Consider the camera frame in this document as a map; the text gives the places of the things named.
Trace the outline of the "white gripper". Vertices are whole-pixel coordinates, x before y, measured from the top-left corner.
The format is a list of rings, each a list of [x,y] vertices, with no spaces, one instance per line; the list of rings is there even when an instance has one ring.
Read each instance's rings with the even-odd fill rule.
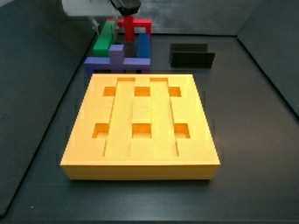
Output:
[[[66,14],[74,17],[89,17],[93,30],[99,36],[99,22],[95,16],[131,16],[139,12],[141,0],[61,0]],[[114,21],[113,36],[118,41],[119,26]]]

